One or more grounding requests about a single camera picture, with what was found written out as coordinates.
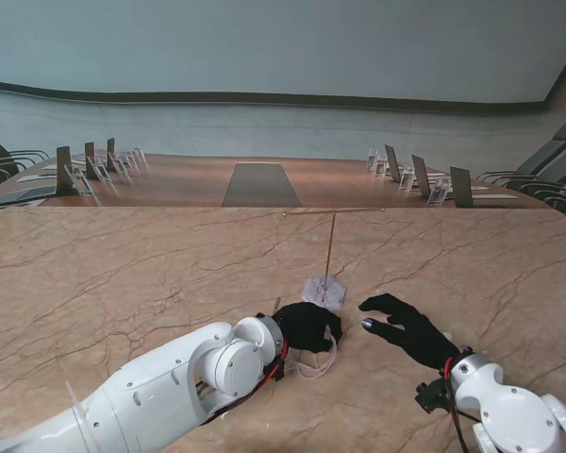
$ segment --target marble surface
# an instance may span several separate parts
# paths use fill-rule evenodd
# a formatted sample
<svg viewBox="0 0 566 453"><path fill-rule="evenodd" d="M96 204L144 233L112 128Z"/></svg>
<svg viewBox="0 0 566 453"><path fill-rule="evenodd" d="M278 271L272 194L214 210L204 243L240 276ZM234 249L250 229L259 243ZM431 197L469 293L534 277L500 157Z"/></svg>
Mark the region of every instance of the marble surface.
<svg viewBox="0 0 566 453"><path fill-rule="evenodd" d="M330 214L269 209L33 208L0 213L0 433L69 407L128 360L213 321L299 300L325 269ZM337 216L348 288L339 357L319 380L270 382L167 448L180 452L457 452L413 401L438 377L360 327L391 292L507 382L566 402L566 220L552 210ZM469 423L463 422L469 444Z"/></svg>

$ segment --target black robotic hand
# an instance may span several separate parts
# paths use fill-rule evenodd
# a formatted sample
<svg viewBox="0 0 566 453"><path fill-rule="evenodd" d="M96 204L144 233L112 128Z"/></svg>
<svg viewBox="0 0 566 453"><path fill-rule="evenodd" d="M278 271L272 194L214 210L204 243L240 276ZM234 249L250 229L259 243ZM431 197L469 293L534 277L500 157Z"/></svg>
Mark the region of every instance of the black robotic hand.
<svg viewBox="0 0 566 453"><path fill-rule="evenodd" d="M286 305L273 315L289 347L307 350L314 354L331 349L333 343L325 338L329 326L336 343L341 338L341 319L331 311L309 302Z"/></svg>
<svg viewBox="0 0 566 453"><path fill-rule="evenodd" d="M363 327L388 343L402 347L421 365L440 370L449 357L459 353L458 348L430 323L427 316L391 294L369 297L358 308L388 314L388 324L367 318L363 321Z"/></svg>

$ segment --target dark trim line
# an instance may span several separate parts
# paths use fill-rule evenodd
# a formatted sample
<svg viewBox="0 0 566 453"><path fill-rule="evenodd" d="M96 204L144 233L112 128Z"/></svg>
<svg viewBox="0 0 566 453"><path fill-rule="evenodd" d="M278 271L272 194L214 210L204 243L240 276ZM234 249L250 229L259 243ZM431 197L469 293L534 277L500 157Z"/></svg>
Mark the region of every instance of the dark trim line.
<svg viewBox="0 0 566 453"><path fill-rule="evenodd" d="M549 106L551 101L554 99L554 97L558 93L558 90L561 87L562 83L564 83L564 80L566 80L566 64L564 65L564 69L562 69L562 72L559 73L558 78L556 79L556 82L551 87L551 90L549 90L549 93L547 94L547 96L545 96L545 99L542 102L542 104L545 108L547 108L547 106Z"/></svg>
<svg viewBox="0 0 566 453"><path fill-rule="evenodd" d="M399 109L461 113L520 113L544 109L543 102L478 103L427 101L382 97L335 96L317 94L282 94L266 92L69 92L27 87L0 82L0 92L67 101L141 103L208 103L208 104L278 104L294 106L349 107L363 109Z"/></svg>

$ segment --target white wall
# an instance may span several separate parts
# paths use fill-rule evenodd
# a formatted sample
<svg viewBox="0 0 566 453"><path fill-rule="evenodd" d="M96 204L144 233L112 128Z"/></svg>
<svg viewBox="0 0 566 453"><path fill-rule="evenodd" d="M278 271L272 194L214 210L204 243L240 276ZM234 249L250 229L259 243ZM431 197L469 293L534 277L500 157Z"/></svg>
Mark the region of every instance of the white wall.
<svg viewBox="0 0 566 453"><path fill-rule="evenodd" d="M274 106L84 104L0 92L0 143L7 149L141 143L153 153L364 159L396 146L428 165L473 173L515 168L566 121L566 81L551 108L528 115L446 115Z"/></svg>
<svg viewBox="0 0 566 453"><path fill-rule="evenodd" d="M0 81L540 101L566 0L0 0Z"/></svg>

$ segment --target robotic hand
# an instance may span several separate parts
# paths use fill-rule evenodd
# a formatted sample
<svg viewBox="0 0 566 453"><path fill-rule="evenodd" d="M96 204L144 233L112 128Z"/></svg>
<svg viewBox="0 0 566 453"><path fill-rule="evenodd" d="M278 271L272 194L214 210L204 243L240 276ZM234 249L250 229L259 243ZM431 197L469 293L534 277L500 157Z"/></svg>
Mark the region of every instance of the robotic hand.
<svg viewBox="0 0 566 453"><path fill-rule="evenodd" d="M479 410L482 422L474 435L483 453L556 453L559 429L566 433L566 406L550 394L537 396L526 389L503 385L503 369L471 348L459 351L426 316L391 294L370 297L359 308L388 314L388 324L363 320L363 327L402 347L422 365L441 370L442 378L420 384L415 400L431 413L451 413L464 451L458 409Z"/></svg>
<svg viewBox="0 0 566 453"><path fill-rule="evenodd" d="M69 410L0 440L0 451L160 451L281 377L288 347L329 350L327 327L338 342L338 316L298 303L199 328L130 361L81 403L72 393Z"/></svg>

